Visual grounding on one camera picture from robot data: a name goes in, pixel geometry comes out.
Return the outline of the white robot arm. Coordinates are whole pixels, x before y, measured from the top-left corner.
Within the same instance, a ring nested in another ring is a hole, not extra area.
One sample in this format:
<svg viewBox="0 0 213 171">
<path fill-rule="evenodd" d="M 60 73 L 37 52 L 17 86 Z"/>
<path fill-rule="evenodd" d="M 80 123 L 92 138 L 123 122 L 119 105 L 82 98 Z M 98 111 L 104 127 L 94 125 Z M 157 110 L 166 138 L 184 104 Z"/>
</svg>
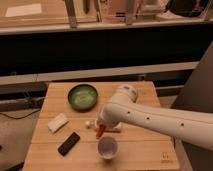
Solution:
<svg viewBox="0 0 213 171">
<path fill-rule="evenodd" d="M 213 151 L 213 114 L 141 105 L 136 103 L 137 97 L 138 91 L 131 85 L 116 89 L 98 115 L 97 139 L 106 128 L 123 122 Z"/>
</svg>

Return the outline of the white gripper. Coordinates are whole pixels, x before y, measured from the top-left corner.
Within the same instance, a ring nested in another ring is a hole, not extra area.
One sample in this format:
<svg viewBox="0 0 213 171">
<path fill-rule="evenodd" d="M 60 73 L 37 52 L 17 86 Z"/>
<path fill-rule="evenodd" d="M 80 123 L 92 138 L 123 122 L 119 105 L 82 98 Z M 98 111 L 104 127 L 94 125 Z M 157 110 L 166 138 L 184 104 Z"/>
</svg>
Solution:
<svg viewBox="0 0 213 171">
<path fill-rule="evenodd" d="M 107 113 L 101 113 L 98 115 L 98 122 L 100 124 L 105 125 L 106 127 L 113 128 L 115 126 L 115 122 L 113 117 Z"/>
</svg>

